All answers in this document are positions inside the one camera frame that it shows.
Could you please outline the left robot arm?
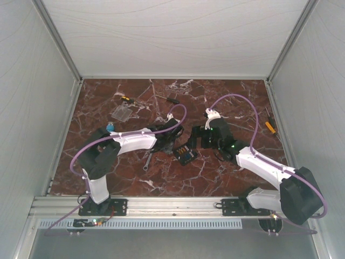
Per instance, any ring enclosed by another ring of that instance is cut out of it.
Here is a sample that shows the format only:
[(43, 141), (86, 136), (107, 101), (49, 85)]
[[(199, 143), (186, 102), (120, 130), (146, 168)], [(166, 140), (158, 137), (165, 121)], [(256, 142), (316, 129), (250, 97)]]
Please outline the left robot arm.
[(97, 129), (77, 155), (86, 177), (92, 209), (99, 215), (109, 212), (111, 202), (108, 199), (106, 175), (119, 155), (142, 149), (152, 153), (167, 152), (182, 133), (183, 126), (174, 118), (163, 125), (148, 126), (137, 131), (117, 133), (105, 128)]

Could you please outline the black fuse box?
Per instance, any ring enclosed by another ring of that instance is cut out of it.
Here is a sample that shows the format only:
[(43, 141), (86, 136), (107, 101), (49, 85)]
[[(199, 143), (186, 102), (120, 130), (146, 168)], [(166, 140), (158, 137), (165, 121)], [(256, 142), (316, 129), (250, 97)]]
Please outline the black fuse box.
[(198, 153), (187, 144), (177, 147), (173, 150), (173, 154), (182, 166), (189, 164), (198, 157)]

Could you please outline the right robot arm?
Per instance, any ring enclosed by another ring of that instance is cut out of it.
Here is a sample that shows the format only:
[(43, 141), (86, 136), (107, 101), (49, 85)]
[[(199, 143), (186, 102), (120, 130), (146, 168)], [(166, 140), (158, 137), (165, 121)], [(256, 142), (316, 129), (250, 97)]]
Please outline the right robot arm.
[(238, 207), (243, 214), (267, 209), (280, 212), (292, 223), (302, 225), (315, 217), (319, 209), (327, 208), (308, 168), (284, 166), (256, 151), (248, 143), (235, 139), (223, 118), (194, 126), (188, 140), (192, 148), (197, 146), (198, 139), (202, 148), (217, 150), (222, 160), (251, 171), (274, 187), (273, 190), (257, 187), (241, 198)]

